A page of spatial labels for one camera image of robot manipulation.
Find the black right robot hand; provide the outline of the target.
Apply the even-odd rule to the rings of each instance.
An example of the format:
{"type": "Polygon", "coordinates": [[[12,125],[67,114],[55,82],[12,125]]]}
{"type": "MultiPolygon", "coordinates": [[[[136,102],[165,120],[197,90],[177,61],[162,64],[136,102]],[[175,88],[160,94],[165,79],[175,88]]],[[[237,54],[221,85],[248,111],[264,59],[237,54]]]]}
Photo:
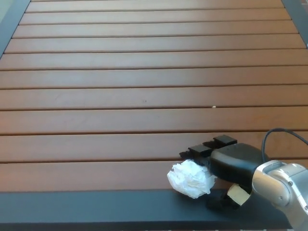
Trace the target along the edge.
{"type": "Polygon", "coordinates": [[[236,139],[220,135],[211,141],[189,147],[179,153],[181,159],[192,160],[221,180],[232,183],[219,195],[208,196],[206,207],[212,210],[236,210],[247,202],[252,193],[252,178],[258,166],[269,161],[260,149],[236,139]]]}

